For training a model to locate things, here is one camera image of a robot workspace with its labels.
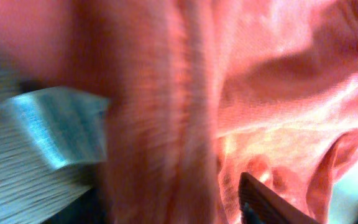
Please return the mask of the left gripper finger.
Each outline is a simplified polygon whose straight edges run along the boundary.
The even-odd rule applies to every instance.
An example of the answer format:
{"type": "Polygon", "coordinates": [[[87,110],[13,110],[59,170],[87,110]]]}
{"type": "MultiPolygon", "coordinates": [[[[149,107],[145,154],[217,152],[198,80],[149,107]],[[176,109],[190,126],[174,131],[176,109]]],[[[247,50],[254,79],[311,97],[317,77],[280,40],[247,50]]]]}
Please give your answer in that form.
{"type": "Polygon", "coordinates": [[[244,224],[318,224],[249,173],[241,174],[238,194],[244,224]]]}

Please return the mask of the orange soccer t-shirt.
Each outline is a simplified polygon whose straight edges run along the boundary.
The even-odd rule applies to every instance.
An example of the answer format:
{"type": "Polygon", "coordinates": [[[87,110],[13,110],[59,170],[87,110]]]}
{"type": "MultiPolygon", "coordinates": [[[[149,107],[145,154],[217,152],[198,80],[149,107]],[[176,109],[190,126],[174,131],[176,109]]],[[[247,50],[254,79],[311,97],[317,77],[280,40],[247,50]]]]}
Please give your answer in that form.
{"type": "Polygon", "coordinates": [[[248,172],[320,223],[358,160],[358,1],[0,1],[0,55],[111,100],[114,223],[235,223],[248,172]]]}

